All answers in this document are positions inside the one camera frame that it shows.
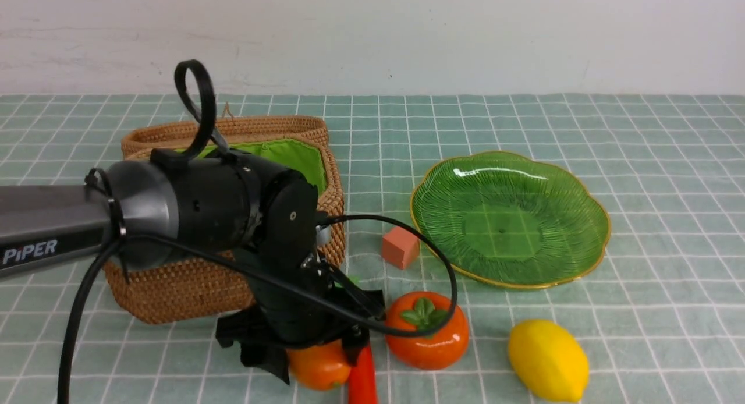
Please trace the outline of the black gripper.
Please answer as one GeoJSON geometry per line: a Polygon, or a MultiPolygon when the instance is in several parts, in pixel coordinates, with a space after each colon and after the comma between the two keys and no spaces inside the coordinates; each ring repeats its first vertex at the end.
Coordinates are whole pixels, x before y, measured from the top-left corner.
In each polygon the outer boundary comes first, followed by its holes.
{"type": "Polygon", "coordinates": [[[369,329],[353,327],[354,322],[336,316],[317,300],[326,300],[366,320],[383,321],[386,311],[380,290],[355,287],[328,261],[317,243],[252,245],[235,248],[232,256],[242,269],[275,277],[288,283],[288,288],[247,276],[254,303],[219,318],[215,337],[222,348],[240,343],[240,363],[244,367],[271,373],[290,385],[284,348],[322,345],[342,335],[344,356],[351,367],[357,366],[362,351],[370,345],[369,329]]]}

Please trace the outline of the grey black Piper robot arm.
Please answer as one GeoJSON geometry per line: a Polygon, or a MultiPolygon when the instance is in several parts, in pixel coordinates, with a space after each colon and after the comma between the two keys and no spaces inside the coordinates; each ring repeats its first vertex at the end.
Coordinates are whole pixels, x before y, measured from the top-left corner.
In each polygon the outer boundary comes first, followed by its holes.
{"type": "Polygon", "coordinates": [[[305,176],[231,150],[197,159],[154,150],[147,161],[91,169],[77,186],[2,186],[2,277],[92,256],[76,311],[103,264],[123,272],[201,258],[244,275],[255,303],[218,319],[222,348],[283,381],[289,353],[337,343],[356,365],[364,324],[384,318],[380,290],[361,290],[320,250],[335,217],[305,176]]]}

